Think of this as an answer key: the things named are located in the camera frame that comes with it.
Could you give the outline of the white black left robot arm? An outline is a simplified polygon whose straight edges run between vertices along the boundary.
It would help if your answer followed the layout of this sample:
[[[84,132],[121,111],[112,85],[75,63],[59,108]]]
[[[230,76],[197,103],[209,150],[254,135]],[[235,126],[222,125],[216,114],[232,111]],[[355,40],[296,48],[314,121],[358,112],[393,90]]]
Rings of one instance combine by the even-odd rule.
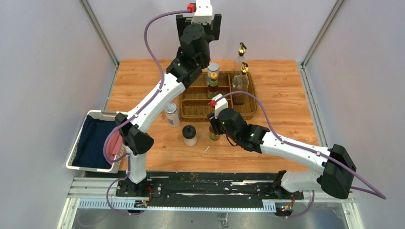
[[[193,17],[176,16],[180,46],[155,88],[127,114],[115,117],[126,151],[129,154],[128,191],[135,197],[146,192],[146,155],[154,144],[147,131],[163,109],[189,88],[211,61],[209,43],[220,35],[222,16],[215,14],[211,22],[197,23]]]

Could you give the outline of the clear oil bottle gold spout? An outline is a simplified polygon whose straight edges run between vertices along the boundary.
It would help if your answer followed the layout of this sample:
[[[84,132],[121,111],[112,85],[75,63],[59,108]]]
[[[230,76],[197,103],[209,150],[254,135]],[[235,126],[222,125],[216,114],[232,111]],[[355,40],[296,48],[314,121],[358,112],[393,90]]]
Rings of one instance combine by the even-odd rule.
[[[240,42],[240,47],[238,48],[238,52],[237,52],[237,56],[234,59],[234,71],[240,71],[241,68],[244,66],[244,62],[245,62],[245,52],[247,50],[247,47],[245,46],[245,44],[243,42]]]

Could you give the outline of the sauce bottle yellow cap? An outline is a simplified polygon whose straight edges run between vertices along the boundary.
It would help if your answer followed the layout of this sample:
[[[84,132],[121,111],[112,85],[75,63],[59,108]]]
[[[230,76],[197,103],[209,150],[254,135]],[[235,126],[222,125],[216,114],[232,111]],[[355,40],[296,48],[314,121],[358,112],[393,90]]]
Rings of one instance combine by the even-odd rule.
[[[209,137],[211,140],[218,140],[220,138],[220,136],[215,133],[215,130],[211,125],[209,125],[209,131],[210,131]]]
[[[209,99],[212,99],[218,95],[218,74],[212,72],[208,76],[208,93],[207,96]]]

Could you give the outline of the oil bottle with brown residue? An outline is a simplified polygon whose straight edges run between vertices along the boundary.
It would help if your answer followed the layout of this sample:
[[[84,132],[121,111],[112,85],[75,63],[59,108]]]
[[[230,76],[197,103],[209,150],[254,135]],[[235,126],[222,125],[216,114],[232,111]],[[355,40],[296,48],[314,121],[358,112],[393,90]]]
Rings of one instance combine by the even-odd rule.
[[[248,64],[242,62],[241,67],[234,71],[234,76],[232,77],[232,91],[244,91],[248,92],[249,79],[247,76],[248,73]],[[244,93],[233,94],[233,103],[234,105],[243,105],[245,103],[246,95]]]

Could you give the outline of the silver-lid shaker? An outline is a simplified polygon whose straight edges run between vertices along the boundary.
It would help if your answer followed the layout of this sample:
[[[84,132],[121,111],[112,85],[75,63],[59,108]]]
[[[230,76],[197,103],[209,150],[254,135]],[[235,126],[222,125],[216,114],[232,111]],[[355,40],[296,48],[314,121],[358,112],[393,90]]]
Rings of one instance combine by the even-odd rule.
[[[219,77],[219,64],[216,62],[211,62],[207,69],[207,83],[209,84],[212,74],[214,74],[214,76],[217,78]]]
[[[175,103],[168,103],[164,108],[164,112],[171,127],[176,128],[180,125],[178,107]]]

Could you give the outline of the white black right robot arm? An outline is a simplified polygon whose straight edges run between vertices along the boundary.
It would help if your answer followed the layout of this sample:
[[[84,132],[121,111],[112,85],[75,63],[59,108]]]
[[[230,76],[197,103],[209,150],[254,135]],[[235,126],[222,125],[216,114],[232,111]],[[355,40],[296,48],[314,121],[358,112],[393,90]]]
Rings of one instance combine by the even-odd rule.
[[[301,172],[279,171],[272,187],[278,199],[311,190],[348,198],[356,166],[343,146],[334,144],[328,148],[285,138],[264,126],[248,124],[232,108],[210,113],[207,118],[216,134],[226,135],[246,151],[279,156],[309,168]]]

